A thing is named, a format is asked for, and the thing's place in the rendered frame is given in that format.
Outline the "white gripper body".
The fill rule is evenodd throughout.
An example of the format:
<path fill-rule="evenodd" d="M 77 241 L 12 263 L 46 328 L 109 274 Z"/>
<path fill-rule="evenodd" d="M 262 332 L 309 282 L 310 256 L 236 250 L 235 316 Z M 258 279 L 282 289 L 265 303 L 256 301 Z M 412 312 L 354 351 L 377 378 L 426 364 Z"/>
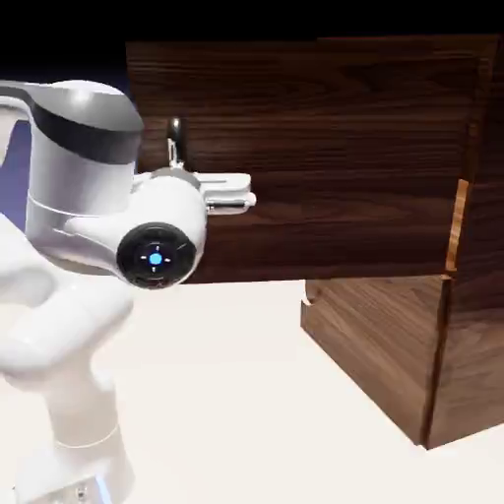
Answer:
<path fill-rule="evenodd" d="M 208 214 L 244 214 L 257 203 L 246 173 L 197 173 Z"/>

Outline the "shiny dark metal handle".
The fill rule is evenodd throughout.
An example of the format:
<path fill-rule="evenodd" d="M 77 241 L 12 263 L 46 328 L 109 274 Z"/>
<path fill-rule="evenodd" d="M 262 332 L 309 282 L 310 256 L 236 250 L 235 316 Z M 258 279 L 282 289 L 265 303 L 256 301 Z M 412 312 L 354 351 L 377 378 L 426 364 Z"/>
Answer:
<path fill-rule="evenodd" d="M 166 140 L 168 138 L 172 138 L 172 139 L 180 141 L 184 144 L 185 161 L 186 161 L 186 159 L 187 159 L 187 149 L 186 149 L 187 144 L 186 144 L 186 135 L 185 135 L 185 125 L 184 125 L 184 121 L 181 118 L 172 117 L 168 120 Z"/>

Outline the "large dark wood cabinet door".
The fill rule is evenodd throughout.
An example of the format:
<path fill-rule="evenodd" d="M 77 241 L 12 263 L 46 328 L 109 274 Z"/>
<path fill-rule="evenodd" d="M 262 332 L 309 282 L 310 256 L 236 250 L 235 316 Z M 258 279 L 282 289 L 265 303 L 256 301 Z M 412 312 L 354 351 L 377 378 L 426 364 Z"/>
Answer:
<path fill-rule="evenodd" d="M 126 46 L 140 167 L 245 172 L 257 204 L 209 223 L 196 283 L 442 272 L 490 40 L 469 35 Z"/>

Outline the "small dark wood cabinet door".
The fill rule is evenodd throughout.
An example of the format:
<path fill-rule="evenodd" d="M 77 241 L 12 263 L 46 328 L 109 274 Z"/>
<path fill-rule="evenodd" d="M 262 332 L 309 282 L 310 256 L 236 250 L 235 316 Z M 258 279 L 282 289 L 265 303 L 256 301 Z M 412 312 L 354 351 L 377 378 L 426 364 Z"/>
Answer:
<path fill-rule="evenodd" d="M 444 276 L 311 280 L 301 327 L 416 445 L 430 429 Z"/>

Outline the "dark wood cabinet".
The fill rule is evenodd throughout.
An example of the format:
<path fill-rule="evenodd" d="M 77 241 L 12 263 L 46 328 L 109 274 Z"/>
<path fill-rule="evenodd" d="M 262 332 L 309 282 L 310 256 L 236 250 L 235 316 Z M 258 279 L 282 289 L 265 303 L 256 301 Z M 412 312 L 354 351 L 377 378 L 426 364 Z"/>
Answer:
<path fill-rule="evenodd" d="M 427 449 L 504 423 L 504 33 L 478 54 L 450 208 Z"/>

